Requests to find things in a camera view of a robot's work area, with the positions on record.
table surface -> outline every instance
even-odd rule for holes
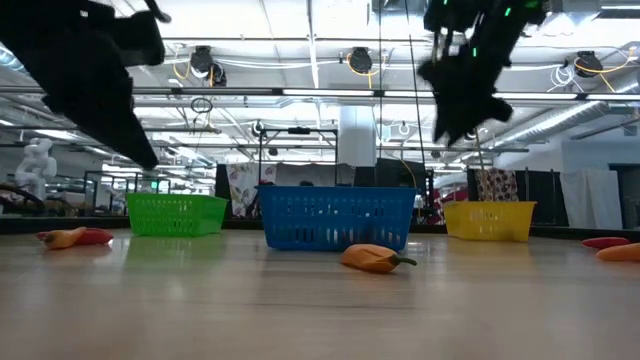
[[[0,237],[2,359],[613,359],[640,350],[640,264],[579,242],[411,235],[362,273],[259,231],[45,251]]]

toy pepper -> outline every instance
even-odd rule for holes
[[[103,245],[113,239],[113,235],[103,229],[85,227],[40,232],[36,236],[49,249],[66,249],[75,245]]]
[[[351,245],[342,254],[340,261],[343,265],[375,273],[389,273],[401,263],[418,263],[405,257],[400,257],[391,250],[378,245],[357,244]]]

